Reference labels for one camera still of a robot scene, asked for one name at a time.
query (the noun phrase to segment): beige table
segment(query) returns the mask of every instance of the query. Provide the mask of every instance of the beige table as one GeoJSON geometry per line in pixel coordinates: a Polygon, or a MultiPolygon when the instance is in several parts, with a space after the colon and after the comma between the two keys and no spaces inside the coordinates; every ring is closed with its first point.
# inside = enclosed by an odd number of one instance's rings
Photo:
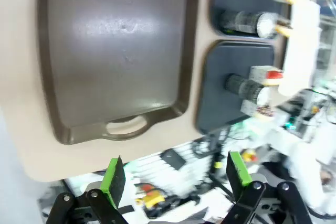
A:
{"type": "MultiPolygon", "coordinates": [[[[27,174],[51,181],[106,168],[112,157],[127,162],[194,140],[201,69],[209,49],[223,37],[208,19],[208,0],[199,0],[194,71],[188,110],[124,142],[94,140],[62,145],[53,135],[39,74],[36,0],[0,0],[0,106],[27,174]]],[[[282,52],[277,52],[281,62],[282,52]]]]}

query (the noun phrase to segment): red lid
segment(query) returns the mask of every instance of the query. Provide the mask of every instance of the red lid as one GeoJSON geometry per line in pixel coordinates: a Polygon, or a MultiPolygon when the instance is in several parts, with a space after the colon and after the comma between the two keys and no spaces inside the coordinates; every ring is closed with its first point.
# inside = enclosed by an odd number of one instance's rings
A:
{"type": "Polygon", "coordinates": [[[258,157],[257,157],[256,155],[252,155],[252,156],[251,156],[251,160],[252,160],[253,162],[256,162],[256,161],[258,161],[258,157]]]}
{"type": "Polygon", "coordinates": [[[281,79],[281,78],[283,78],[283,75],[280,71],[278,70],[267,71],[266,79],[281,79]]]}

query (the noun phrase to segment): green gripper pad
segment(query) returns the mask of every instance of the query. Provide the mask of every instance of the green gripper pad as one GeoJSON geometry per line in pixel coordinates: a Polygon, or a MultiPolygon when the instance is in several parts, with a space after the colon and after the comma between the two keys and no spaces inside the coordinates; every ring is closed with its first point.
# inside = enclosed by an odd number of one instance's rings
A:
{"type": "Polygon", "coordinates": [[[226,175],[229,179],[234,200],[240,198],[244,187],[252,182],[244,161],[239,152],[229,152],[227,157],[226,175]]]}
{"type": "Polygon", "coordinates": [[[121,196],[124,192],[126,178],[125,171],[120,157],[111,159],[106,170],[100,190],[106,195],[111,205],[117,209],[121,196]]]}

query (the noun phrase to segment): wire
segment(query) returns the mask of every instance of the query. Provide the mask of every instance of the wire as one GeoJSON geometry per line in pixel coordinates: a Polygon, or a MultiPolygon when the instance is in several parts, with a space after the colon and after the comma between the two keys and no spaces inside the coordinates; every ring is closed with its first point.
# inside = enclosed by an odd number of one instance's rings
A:
{"type": "Polygon", "coordinates": [[[166,204],[169,204],[169,205],[174,204],[175,206],[177,206],[180,203],[180,201],[181,201],[181,198],[176,194],[169,196],[165,199],[166,204]]]}
{"type": "Polygon", "coordinates": [[[101,176],[104,176],[105,173],[106,173],[106,169],[105,170],[98,170],[96,172],[93,172],[94,174],[97,174],[97,175],[101,175],[101,176]]]}
{"type": "MultiPolygon", "coordinates": [[[[222,140],[222,144],[228,138],[229,133],[230,133],[230,126],[226,130],[225,138],[222,140]]],[[[222,145],[220,145],[220,147],[218,147],[218,136],[215,136],[215,135],[212,136],[212,134],[210,134],[209,136],[205,136],[203,138],[200,138],[198,140],[193,141],[191,143],[191,150],[192,150],[192,152],[193,152],[193,154],[195,155],[196,158],[201,159],[201,158],[213,155],[216,152],[221,151],[222,150],[221,146],[222,145]],[[206,141],[209,142],[209,146],[213,146],[213,147],[211,147],[208,151],[200,152],[200,149],[199,149],[200,144],[204,143],[206,141]]]]}
{"type": "Polygon", "coordinates": [[[74,194],[73,189],[71,188],[71,186],[68,185],[67,181],[65,179],[61,179],[61,183],[63,184],[63,186],[65,187],[65,189],[69,192],[74,194]]]}
{"type": "Polygon", "coordinates": [[[318,218],[318,219],[322,219],[322,220],[336,220],[336,215],[321,215],[317,212],[315,212],[313,209],[311,209],[310,207],[308,207],[308,211],[311,215],[313,215],[314,217],[318,218]]]}
{"type": "Polygon", "coordinates": [[[331,95],[329,95],[329,94],[320,93],[320,92],[315,91],[314,89],[306,89],[306,90],[311,91],[311,92],[316,93],[316,94],[325,95],[325,96],[328,98],[328,100],[329,100],[329,104],[328,104],[328,106],[327,106],[327,108],[326,108],[326,117],[325,117],[325,119],[327,120],[328,123],[331,123],[331,124],[333,124],[333,125],[336,125],[335,122],[331,122],[331,121],[329,120],[329,118],[328,118],[328,110],[329,110],[330,104],[335,104],[336,99],[335,99],[334,97],[332,97],[331,95]]]}
{"type": "Polygon", "coordinates": [[[246,136],[246,137],[243,137],[243,138],[236,138],[236,137],[235,137],[236,135],[244,134],[244,127],[241,126],[240,128],[242,129],[240,132],[237,132],[238,129],[236,129],[236,131],[234,132],[233,136],[230,136],[230,135],[229,135],[228,138],[230,138],[230,139],[232,139],[232,140],[238,140],[238,141],[243,141],[243,140],[246,140],[246,139],[251,139],[251,136],[250,136],[250,135],[248,135],[248,136],[246,136]]]}

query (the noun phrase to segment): brown tray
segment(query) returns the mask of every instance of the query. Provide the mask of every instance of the brown tray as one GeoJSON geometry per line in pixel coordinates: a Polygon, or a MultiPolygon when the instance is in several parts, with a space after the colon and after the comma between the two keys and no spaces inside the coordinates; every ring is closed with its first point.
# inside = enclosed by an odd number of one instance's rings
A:
{"type": "Polygon", "coordinates": [[[188,106],[198,0],[39,0],[56,138],[127,140],[188,106]]]}

